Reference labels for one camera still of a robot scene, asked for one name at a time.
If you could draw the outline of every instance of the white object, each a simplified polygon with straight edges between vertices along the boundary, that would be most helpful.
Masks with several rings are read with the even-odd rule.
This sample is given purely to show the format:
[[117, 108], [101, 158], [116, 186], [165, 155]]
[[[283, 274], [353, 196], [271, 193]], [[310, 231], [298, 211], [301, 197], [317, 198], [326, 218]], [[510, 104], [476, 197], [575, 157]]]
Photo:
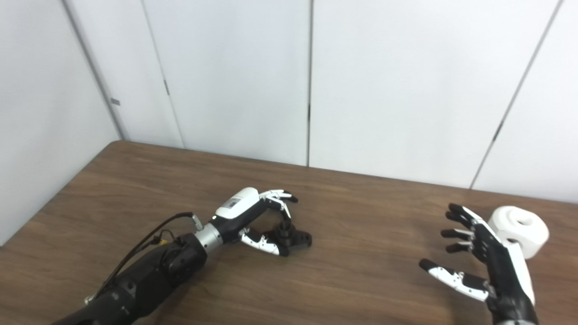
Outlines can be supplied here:
[[256, 242], [251, 238], [249, 238], [249, 236], [247, 236], [247, 233], [249, 231], [251, 231], [251, 229], [249, 228], [244, 228], [243, 230], [241, 230], [239, 234], [241, 242], [251, 246], [252, 248], [262, 250], [263, 252], [270, 253], [273, 255], [279, 255], [279, 247], [274, 243], [268, 242], [265, 235], [261, 235], [259, 241]]
[[310, 165], [469, 187], [556, 3], [315, 0]]
[[519, 243], [525, 259], [532, 258], [550, 236], [548, 227], [538, 215], [515, 206], [496, 209], [488, 225], [505, 246], [508, 242]]
[[578, 203], [578, 1], [564, 1], [473, 188]]
[[140, 0], [66, 0], [126, 140], [183, 148]]
[[259, 202], [259, 192], [253, 187], [245, 187], [228, 199], [215, 212], [216, 216], [234, 219]]
[[144, 4], [185, 148], [306, 164], [309, 0]]
[[479, 301], [485, 301], [488, 298], [487, 290], [473, 289], [465, 286], [463, 284], [464, 274], [461, 272], [454, 271], [453, 273], [449, 273], [448, 270], [443, 267], [435, 267], [429, 269], [428, 273], [437, 280], [440, 280], [441, 282], [450, 286], [455, 291], [470, 298], [474, 298]]
[[512, 265], [520, 282], [522, 290], [528, 296], [532, 305], [536, 304], [536, 296], [534, 295], [534, 288], [532, 287], [532, 278], [530, 277], [530, 272], [528, 271], [528, 265], [526, 264], [526, 257], [524, 256], [523, 249], [519, 242], [510, 242], [504, 240], [502, 244], [508, 250], [510, 258], [512, 259]]
[[60, 1], [0, 1], [0, 245], [111, 141]]

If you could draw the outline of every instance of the black cable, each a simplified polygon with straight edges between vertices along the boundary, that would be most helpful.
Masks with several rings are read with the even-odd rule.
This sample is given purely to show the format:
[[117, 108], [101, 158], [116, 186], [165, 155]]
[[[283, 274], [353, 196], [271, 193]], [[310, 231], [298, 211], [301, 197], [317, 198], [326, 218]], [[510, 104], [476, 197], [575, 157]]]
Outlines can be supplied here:
[[141, 246], [143, 246], [144, 242], [147, 241], [147, 239], [149, 239], [152, 235], [154, 235], [160, 228], [163, 228], [166, 224], [168, 224], [169, 222], [173, 221], [174, 219], [178, 219], [178, 218], [182, 218], [182, 217], [189, 217], [191, 218], [193, 216], [192, 212], [182, 212], [182, 213], [177, 213], [176, 215], [166, 219], [165, 221], [163, 221], [161, 224], [159, 224], [153, 231], [151, 231], [148, 235], [146, 235], [138, 244], [136, 244], [136, 246], [134, 248], [131, 249], [130, 252], [128, 252], [128, 254], [120, 261], [120, 263], [117, 265], [117, 267], [114, 269], [114, 271], [112, 271], [112, 273], [109, 275], [109, 277], [106, 279], [106, 281], [104, 281], [104, 283], [102, 284], [102, 286], [98, 289], [97, 293], [94, 294], [94, 299], [98, 298], [98, 296], [101, 295], [102, 291], [108, 287], [110, 285], [110, 283], [116, 278], [116, 276], [118, 275], [118, 272], [120, 272], [120, 270], [123, 268], [123, 266], [139, 251], [141, 251]]

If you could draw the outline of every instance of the wire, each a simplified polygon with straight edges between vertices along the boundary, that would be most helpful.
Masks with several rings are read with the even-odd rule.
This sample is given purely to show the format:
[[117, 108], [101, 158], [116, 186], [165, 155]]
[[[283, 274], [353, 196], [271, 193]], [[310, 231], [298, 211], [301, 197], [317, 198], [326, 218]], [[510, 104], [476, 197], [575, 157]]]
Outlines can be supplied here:
[[102, 291], [108, 287], [112, 281], [116, 278], [116, 276], [118, 275], [118, 272], [120, 272], [120, 270], [123, 268], [123, 266], [125, 266], [125, 264], [131, 259], [133, 258], [134, 255], [136, 255], [138, 252], [140, 252], [142, 249], [146, 248], [147, 246], [149, 246], [151, 244], [151, 242], [147, 243], [146, 246], [144, 246], [142, 249], [141, 247], [143, 246], [143, 244], [147, 241], [147, 239], [149, 239], [152, 235], [154, 235], [160, 228], [163, 228], [166, 224], [168, 224], [169, 222], [173, 221], [174, 219], [178, 219], [178, 218], [182, 218], [182, 217], [189, 217], [191, 218], [193, 216], [192, 212], [182, 212], [182, 213], [177, 213], [176, 215], [166, 219], [165, 221], [163, 221], [161, 224], [159, 224], [153, 231], [151, 231], [148, 235], [146, 235], [138, 244], [136, 244], [136, 246], [134, 248], [131, 249], [130, 252], [128, 252], [128, 254], [120, 261], [120, 263], [116, 266], [116, 268], [114, 269], [114, 271], [112, 271], [112, 273], [109, 275], [109, 277], [106, 279], [106, 281], [104, 281], [104, 283], [102, 284], [102, 286], [98, 289], [97, 293], [94, 294], [94, 299], [98, 298], [98, 296], [100, 296], [102, 294]]
[[168, 229], [163, 229], [163, 230], [161, 230], [161, 233], [159, 234], [160, 239], [162, 239], [162, 233], [163, 233], [163, 232], [168, 232], [169, 235], [171, 236], [171, 238], [173, 239], [173, 241], [175, 240], [175, 235], [173, 234], [172, 231], [170, 231], [170, 230], [168, 230]]

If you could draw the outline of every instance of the fingertip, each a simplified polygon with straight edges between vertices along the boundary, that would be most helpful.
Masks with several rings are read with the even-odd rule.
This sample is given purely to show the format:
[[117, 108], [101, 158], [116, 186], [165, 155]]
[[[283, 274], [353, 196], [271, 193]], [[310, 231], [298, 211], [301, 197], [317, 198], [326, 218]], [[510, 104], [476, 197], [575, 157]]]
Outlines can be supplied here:
[[428, 260], [427, 258], [422, 258], [420, 260], [420, 268], [422, 268], [425, 272], [429, 272], [429, 270], [436, 267], [439, 267], [439, 265], [437, 265], [433, 261]]

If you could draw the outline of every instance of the label sticker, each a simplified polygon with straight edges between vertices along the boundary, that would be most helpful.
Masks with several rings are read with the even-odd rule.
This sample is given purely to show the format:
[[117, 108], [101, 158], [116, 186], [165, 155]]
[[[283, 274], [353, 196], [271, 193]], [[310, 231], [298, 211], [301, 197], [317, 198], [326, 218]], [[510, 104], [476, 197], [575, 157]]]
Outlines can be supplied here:
[[222, 208], [228, 208], [231, 209], [233, 206], [235, 206], [235, 204], [237, 204], [237, 202], [241, 201], [240, 198], [230, 198], [227, 200], [227, 202], [223, 203], [223, 205], [221, 206]]

